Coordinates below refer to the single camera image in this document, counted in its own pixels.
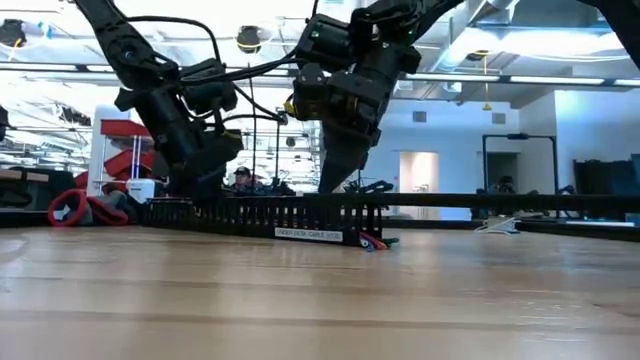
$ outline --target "ceiling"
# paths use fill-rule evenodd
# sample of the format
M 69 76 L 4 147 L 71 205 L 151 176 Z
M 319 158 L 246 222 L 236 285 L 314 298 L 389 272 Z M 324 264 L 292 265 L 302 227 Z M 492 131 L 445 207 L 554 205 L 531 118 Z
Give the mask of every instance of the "ceiling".
M 321 0 L 319 12 L 348 21 L 354 8 L 371 2 Z M 312 6 L 311 0 L 238 0 L 225 2 L 224 11 L 222 7 L 212 11 L 210 3 L 198 0 L 181 0 L 179 4 L 154 0 L 153 6 L 143 0 L 115 0 L 115 3 L 128 16 L 167 15 L 203 22 L 216 34 L 223 61 L 230 67 L 281 58 L 297 43 Z M 420 72 L 615 78 L 639 75 L 593 8 L 575 0 L 521 0 L 515 10 L 502 12 L 469 28 L 469 19 L 481 3 L 481 0 L 468 0 L 443 16 L 416 43 L 422 54 Z M 97 105 L 115 99 L 119 86 L 116 76 L 105 66 L 106 60 L 91 27 L 74 5 L 57 0 L 3 0 L 0 21 L 3 19 L 24 21 L 27 43 L 21 48 L 0 45 L 0 77 L 5 84 L 0 92 L 0 104 L 10 111 L 13 126 L 39 129 L 9 132 L 9 141 L 0 144 L 0 153 L 13 154 L 15 160 L 16 152 L 30 150 L 30 154 L 22 157 L 29 158 L 29 162 L 37 159 L 35 161 L 43 166 L 66 164 L 71 170 L 82 170 L 88 161 L 91 134 L 89 129 L 60 116 L 61 109 L 73 108 L 91 117 Z M 268 41 L 257 55 L 239 51 L 235 37 L 242 25 L 259 25 L 268 30 L 265 35 Z M 135 26 L 157 51 L 181 65 L 212 56 L 210 40 L 198 28 L 167 23 L 136 23 Z M 602 45 L 604 42 L 600 40 L 605 37 L 610 41 Z M 583 43 L 602 46 L 585 48 L 586 45 L 580 46 Z M 490 50 L 486 61 L 471 61 L 467 57 L 481 50 Z M 75 67 L 79 64 L 94 66 L 89 66 L 90 72 L 79 72 Z M 281 106 L 290 93 L 290 83 L 287 76 L 256 78 L 256 99 L 270 109 Z M 248 87 L 246 82 L 240 85 Z M 512 106 L 519 107 L 549 90 L 541 85 L 496 84 L 487 88 L 484 84 L 401 81 L 396 97 L 458 103 L 488 99 L 511 102 Z M 234 114 L 251 111 L 247 102 L 241 102 Z M 252 119 L 246 119 L 230 127 L 253 133 L 253 125 Z M 284 144 L 289 136 L 298 141 L 295 147 L 282 152 L 279 167 L 285 169 L 290 179 L 311 186 L 317 180 L 314 172 L 319 168 L 317 123 L 291 121 L 281 131 L 285 134 L 280 137 L 281 148 L 286 148 Z M 257 133 L 256 167 L 270 177 L 275 170 L 275 159 L 271 155 L 276 146 L 275 124 L 259 121 Z M 252 148 L 253 139 L 248 139 L 245 145 Z M 67 162 L 41 160 L 60 151 Z M 244 152 L 230 168 L 239 164 L 251 167 L 251 158 L 250 152 Z M 0 157 L 0 162 L 14 160 Z

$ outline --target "black machine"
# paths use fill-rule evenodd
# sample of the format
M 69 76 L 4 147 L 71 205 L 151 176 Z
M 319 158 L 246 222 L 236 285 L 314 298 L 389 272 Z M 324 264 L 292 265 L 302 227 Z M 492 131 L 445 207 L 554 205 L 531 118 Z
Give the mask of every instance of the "black machine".
M 633 0 L 578 0 L 597 7 L 640 66 L 640 9 Z M 320 120 L 327 151 L 319 192 L 335 189 L 364 167 L 380 138 L 378 125 L 397 80 L 414 73 L 421 57 L 412 44 L 463 0 L 380 0 L 353 11 L 342 23 L 314 14 L 294 51 L 283 59 L 226 72 L 215 38 L 192 20 L 126 17 L 112 0 L 77 0 L 123 86 L 116 105 L 135 108 L 167 160 L 175 194 L 200 198 L 215 194 L 226 163 L 242 149 L 238 133 L 224 128 L 220 111 L 236 106 L 233 81 L 298 64 L 293 82 L 293 115 Z M 212 37 L 215 58 L 183 67 L 154 51 L 131 26 L 134 21 L 182 22 L 203 27 Z M 331 76 L 326 77 L 323 71 Z M 279 115 L 256 106 L 269 116 Z M 213 130 L 205 119 L 213 117 Z

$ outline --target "wood grain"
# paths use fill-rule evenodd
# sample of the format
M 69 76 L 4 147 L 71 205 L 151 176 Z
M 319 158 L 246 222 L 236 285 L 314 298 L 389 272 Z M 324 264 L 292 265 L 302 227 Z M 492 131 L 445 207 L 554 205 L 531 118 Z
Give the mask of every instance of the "wood grain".
M 0 359 L 638 359 L 640 245 L 390 235 L 3 230 Z

